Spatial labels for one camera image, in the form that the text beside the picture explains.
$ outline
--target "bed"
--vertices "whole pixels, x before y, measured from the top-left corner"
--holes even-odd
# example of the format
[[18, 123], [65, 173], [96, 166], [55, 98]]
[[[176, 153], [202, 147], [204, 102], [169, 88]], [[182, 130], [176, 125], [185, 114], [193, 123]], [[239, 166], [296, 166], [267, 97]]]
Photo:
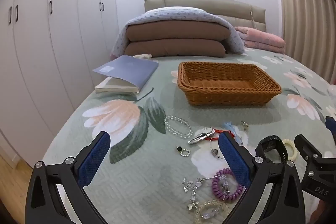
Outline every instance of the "bed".
[[[255, 26], [266, 31], [265, 10], [248, 4], [231, 0], [145, 0], [146, 11], [169, 6], [201, 8], [233, 26]], [[336, 155], [333, 137], [323, 121], [327, 115], [335, 117], [327, 95], [328, 83], [292, 58], [246, 48], [242, 55], [227, 54], [225, 58], [161, 57], [156, 61], [158, 69], [136, 96], [93, 92], [69, 118], [43, 158], [46, 164], [63, 162], [77, 155], [102, 128], [108, 128], [113, 149], [92, 183], [84, 188], [108, 223], [194, 223], [183, 179], [212, 177], [228, 167], [225, 160], [211, 154], [209, 142], [189, 145], [168, 132], [163, 124], [167, 115], [187, 120], [195, 135], [201, 128], [221, 128], [224, 122], [232, 122], [252, 155], [266, 136], [293, 140], [298, 134], [303, 134], [325, 157]], [[255, 64], [281, 85], [283, 93], [264, 107], [194, 107], [176, 84], [178, 65], [183, 61]], [[150, 114], [150, 122], [145, 113]], [[241, 120], [249, 124], [247, 131]], [[177, 146], [190, 149], [190, 156], [181, 157]], [[216, 142], [212, 142], [212, 148], [218, 149]], [[295, 165], [302, 179], [305, 161], [298, 156]], [[214, 199], [210, 185], [198, 189], [200, 203]], [[251, 223], [257, 222], [269, 191], [270, 187]], [[71, 219], [79, 223], [62, 187], [60, 193]], [[318, 199], [307, 193], [304, 198], [308, 220]], [[208, 223], [221, 223], [224, 218], [225, 214], [220, 214]]]

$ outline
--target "white label sticker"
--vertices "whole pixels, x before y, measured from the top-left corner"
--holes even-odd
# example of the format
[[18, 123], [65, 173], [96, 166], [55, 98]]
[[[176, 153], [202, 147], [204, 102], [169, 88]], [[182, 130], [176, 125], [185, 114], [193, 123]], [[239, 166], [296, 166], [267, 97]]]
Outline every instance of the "white label sticker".
[[104, 68], [101, 68], [99, 71], [101, 71], [101, 72], [109, 72], [109, 71], [111, 71], [113, 69], [114, 69], [114, 67], [106, 66]]

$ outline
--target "wicker basket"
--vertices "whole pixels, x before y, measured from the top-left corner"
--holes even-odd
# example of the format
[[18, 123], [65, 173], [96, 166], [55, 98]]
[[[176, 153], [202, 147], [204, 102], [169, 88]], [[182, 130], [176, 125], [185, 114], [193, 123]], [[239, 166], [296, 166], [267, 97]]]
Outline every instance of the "wicker basket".
[[255, 65], [183, 62], [178, 87], [191, 105], [265, 105], [280, 85]]

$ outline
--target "wooden floor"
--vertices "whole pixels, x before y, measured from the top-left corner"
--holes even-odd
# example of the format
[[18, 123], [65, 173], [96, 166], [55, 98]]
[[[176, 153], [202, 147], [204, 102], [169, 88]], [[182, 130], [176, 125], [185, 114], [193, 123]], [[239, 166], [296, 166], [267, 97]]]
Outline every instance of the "wooden floor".
[[20, 161], [16, 169], [10, 167], [0, 156], [0, 199], [12, 217], [25, 223], [25, 203], [32, 169]]

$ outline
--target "purple coil hair tie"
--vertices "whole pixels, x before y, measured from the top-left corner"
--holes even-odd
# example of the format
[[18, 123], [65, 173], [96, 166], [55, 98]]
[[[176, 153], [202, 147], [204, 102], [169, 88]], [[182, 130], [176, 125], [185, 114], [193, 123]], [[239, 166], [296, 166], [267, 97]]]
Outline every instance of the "purple coil hair tie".
[[[217, 172], [217, 175], [233, 175], [233, 172], [230, 168], [226, 168]], [[220, 176], [212, 179], [212, 192], [220, 200], [234, 201], [236, 200], [243, 192], [244, 186], [238, 184], [236, 191], [233, 194], [228, 194], [225, 191], [221, 190]]]

